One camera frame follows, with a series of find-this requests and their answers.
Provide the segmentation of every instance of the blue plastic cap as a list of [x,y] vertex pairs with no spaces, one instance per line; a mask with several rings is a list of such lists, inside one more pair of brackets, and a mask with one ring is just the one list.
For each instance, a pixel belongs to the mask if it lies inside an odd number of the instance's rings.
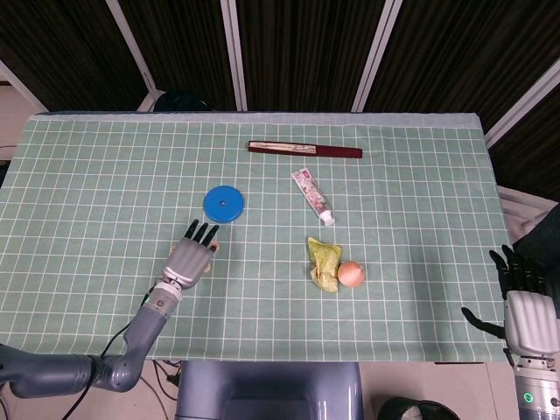
[[216,186],[210,190],[202,203],[208,219],[218,223],[228,223],[243,213],[242,194],[229,185]]

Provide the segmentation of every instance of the red case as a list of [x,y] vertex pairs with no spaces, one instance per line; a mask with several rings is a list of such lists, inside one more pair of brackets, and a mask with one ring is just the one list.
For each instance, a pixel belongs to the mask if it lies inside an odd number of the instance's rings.
[[[299,146],[313,146],[315,153],[297,150],[273,150],[263,147],[256,147],[252,144],[289,144]],[[339,147],[339,146],[323,146],[321,144],[305,144],[305,143],[286,143],[286,142],[248,142],[248,151],[257,153],[269,153],[273,155],[291,155],[291,156],[317,156],[320,158],[355,158],[361,159],[363,156],[362,150],[355,147]]]

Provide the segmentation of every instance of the robotic arm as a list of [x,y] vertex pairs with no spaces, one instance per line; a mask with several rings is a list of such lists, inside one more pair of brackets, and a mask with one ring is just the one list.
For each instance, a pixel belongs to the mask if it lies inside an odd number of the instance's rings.
[[212,259],[210,245],[218,226],[199,221],[186,231],[164,268],[162,283],[156,284],[147,302],[130,321],[124,333],[127,352],[115,356],[78,354],[33,354],[0,345],[0,384],[9,382],[20,398],[75,394],[86,386],[116,392],[132,389],[140,379],[146,355],[181,300],[181,291],[192,288]]
[[[560,420],[560,390],[554,356],[560,351],[557,316],[547,296],[538,266],[505,245],[507,263],[497,253],[490,256],[498,269],[504,298],[504,326],[483,322],[461,308],[473,326],[506,341],[504,349],[514,369],[521,420]],[[514,363],[511,354],[517,354]]]

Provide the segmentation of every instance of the black cable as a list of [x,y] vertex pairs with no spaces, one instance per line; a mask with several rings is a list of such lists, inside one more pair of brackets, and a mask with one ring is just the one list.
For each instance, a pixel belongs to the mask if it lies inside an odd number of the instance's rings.
[[[156,287],[156,282],[155,281],[154,281],[154,284],[150,287],[150,289],[143,295],[143,299],[142,299],[142,303],[140,304],[140,307],[144,306],[144,304],[148,301],[148,298],[150,297],[150,294],[153,292],[154,287]],[[113,335],[113,337],[111,337],[111,339],[108,341],[107,345],[105,346],[105,348],[103,349],[103,351],[101,352],[101,354],[99,356],[101,359],[103,359],[105,357],[105,354],[107,354],[107,351],[110,349],[113,342],[116,340],[116,338],[119,335],[121,335],[122,333],[124,333],[126,331],[126,329],[130,326],[131,322],[132,321],[130,321],[127,325],[125,325],[123,328],[121,328],[115,335]],[[64,417],[62,417],[62,420],[67,420],[72,415],[72,413],[74,413],[74,411],[78,408],[78,406],[80,405],[82,400],[86,397],[86,394],[88,393],[91,386],[94,384],[95,375],[96,375],[95,359],[91,356],[88,356],[88,357],[92,361],[92,368],[91,368],[91,375],[89,376],[89,380],[87,381],[87,385],[84,388],[81,395],[76,400],[76,402],[73,404],[73,406],[70,407],[70,409],[66,412]]]
[[155,360],[152,360],[152,363],[154,364],[154,370],[156,371],[156,379],[157,379],[157,383],[159,384],[159,387],[161,389],[161,391],[164,393],[164,395],[169,398],[170,400],[173,401],[177,401],[177,398],[173,398],[171,395],[167,394],[167,391],[165,391],[164,386],[161,384],[161,381],[159,380],[159,372],[158,372],[158,368],[160,368],[161,370],[163,370],[165,376],[169,376],[169,374],[165,371],[164,367],[161,366],[159,363],[157,363]]
[[163,363],[165,363],[167,366],[171,366],[173,368],[178,368],[179,366],[181,366],[181,362],[180,361],[171,361],[171,360],[161,360]]
[[91,359],[91,375],[89,376],[89,380],[87,381],[87,385],[84,388],[83,392],[81,393],[80,397],[78,397],[76,402],[73,404],[73,406],[70,407],[70,409],[66,412],[64,417],[62,417],[62,420],[67,420],[72,415],[72,413],[74,413],[74,411],[78,408],[78,406],[80,405],[82,400],[86,397],[86,394],[88,393],[91,386],[94,384],[94,378],[95,378],[95,374],[96,374],[95,359],[91,356],[88,356],[88,357]]
[[159,403],[159,406],[161,407],[161,410],[164,411],[165,419],[166,419],[166,420],[169,420],[169,417],[167,416],[167,410],[165,409],[165,406],[164,406],[164,402],[161,401],[161,398],[159,397],[159,394],[158,394],[158,392],[156,391],[156,389],[155,389],[154,387],[152,387],[151,384],[150,384],[148,381],[146,381],[142,376],[140,376],[140,381],[142,381],[143,383],[145,383],[145,384],[146,384],[146,387],[148,387],[149,389],[151,389],[151,392],[154,393],[154,396],[156,396],[157,402]]
[[103,349],[103,351],[101,352],[100,356],[102,359],[105,357],[105,354],[107,354],[107,351],[109,350],[109,348],[111,347],[111,345],[113,344],[113,341],[116,340],[116,338],[121,335],[122,333],[124,333],[126,331],[126,329],[130,326],[130,322],[125,325],[123,328],[121,328],[113,337],[111,337],[111,339],[108,341],[107,345],[105,346],[105,348]]

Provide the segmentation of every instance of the green grid tablecloth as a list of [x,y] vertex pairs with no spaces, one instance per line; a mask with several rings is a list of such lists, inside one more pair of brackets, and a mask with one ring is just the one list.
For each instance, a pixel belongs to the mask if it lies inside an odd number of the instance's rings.
[[[204,218],[205,193],[231,185],[245,210],[221,227],[212,270],[183,293],[153,357],[500,358],[501,342],[460,312],[502,319],[487,251],[508,235],[478,119],[457,128],[453,115],[391,125],[374,115],[337,125],[259,116],[33,117],[0,190],[0,342],[98,354],[188,221]],[[360,147],[364,158],[248,153],[249,140]],[[303,166],[332,203],[334,227],[321,226],[291,181]],[[321,291],[309,236],[339,244],[367,282]]]

